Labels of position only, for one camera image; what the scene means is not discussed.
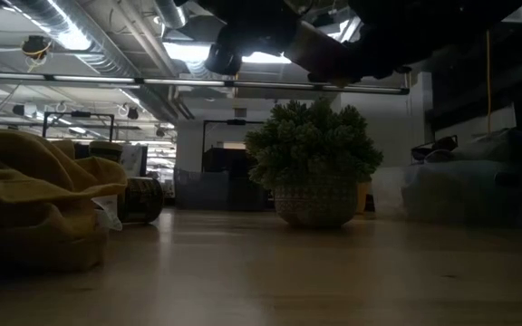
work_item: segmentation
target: wooden table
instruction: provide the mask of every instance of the wooden table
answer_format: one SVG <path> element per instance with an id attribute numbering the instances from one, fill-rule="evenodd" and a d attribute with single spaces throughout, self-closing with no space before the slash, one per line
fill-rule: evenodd
<path id="1" fill-rule="evenodd" d="M 522 231 L 165 211 L 88 273 L 0 280 L 0 325 L 522 325 Z"/>

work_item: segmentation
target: yellow blanket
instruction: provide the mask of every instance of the yellow blanket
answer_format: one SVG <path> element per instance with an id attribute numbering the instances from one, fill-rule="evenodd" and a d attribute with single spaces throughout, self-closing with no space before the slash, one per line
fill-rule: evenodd
<path id="1" fill-rule="evenodd" d="M 106 233 L 91 199 L 123 192 L 126 175 L 109 160 L 73 156 L 70 141 L 0 129 L 0 260 L 81 270 L 102 259 Z"/>

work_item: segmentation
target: potted plant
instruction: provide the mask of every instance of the potted plant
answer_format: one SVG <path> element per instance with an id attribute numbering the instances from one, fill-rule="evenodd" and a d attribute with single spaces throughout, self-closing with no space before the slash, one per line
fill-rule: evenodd
<path id="1" fill-rule="evenodd" d="M 291 225 L 339 226 L 356 211 L 357 183 L 382 163 L 353 106 L 333 112 L 326 99 L 310 107 L 276 105 L 261 129 L 249 131 L 246 148 L 257 164 L 253 181 L 271 189 L 277 213 Z"/>

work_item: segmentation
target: green plant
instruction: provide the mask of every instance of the green plant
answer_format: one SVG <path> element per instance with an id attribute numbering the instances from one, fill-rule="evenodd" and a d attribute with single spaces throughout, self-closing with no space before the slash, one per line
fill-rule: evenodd
<path id="1" fill-rule="evenodd" d="M 298 101 L 276 105 L 259 130 L 246 135 L 246 148 L 257 160 L 251 179 L 271 189 L 303 184 L 312 175 L 368 177 L 383 155 L 366 135 L 366 120 L 353 106 L 333 112 L 326 99 L 307 107 Z"/>

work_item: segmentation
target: white wall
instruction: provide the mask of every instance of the white wall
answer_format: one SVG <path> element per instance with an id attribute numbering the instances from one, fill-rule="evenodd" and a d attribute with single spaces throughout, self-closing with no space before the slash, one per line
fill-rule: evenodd
<path id="1" fill-rule="evenodd" d="M 515 108 L 510 106 L 505 109 L 494 111 L 491 114 L 490 123 L 491 131 L 516 127 L 517 121 L 515 120 Z M 459 136 L 459 144 L 466 144 L 477 136 L 484 135 L 486 133 L 487 117 L 484 116 L 438 130 L 436 131 L 436 139 L 457 135 Z"/>
<path id="2" fill-rule="evenodd" d="M 355 106 L 368 120 L 368 135 L 377 149 L 384 153 L 384 167 L 405 166 L 411 163 L 410 149 L 425 143 L 424 111 L 431 107 L 431 80 L 421 78 L 409 96 L 342 93 L 333 101 L 333 108 Z M 275 105 L 272 100 L 237 99 L 206 102 L 186 99 L 185 103 L 198 120 L 182 121 L 177 125 L 177 168 L 200 171 L 202 159 L 203 119 L 234 119 L 233 107 L 247 108 L 247 120 L 263 121 L 269 118 Z M 260 125 L 228 126 L 209 124 L 205 150 L 219 141 L 243 141 L 250 129 Z"/>
<path id="3" fill-rule="evenodd" d="M 432 79 L 421 73 L 404 96 L 342 94 L 342 107 L 355 106 L 368 121 L 367 133 L 384 154 L 382 167 L 410 165 L 411 148 L 431 141 L 424 112 L 432 108 Z"/>

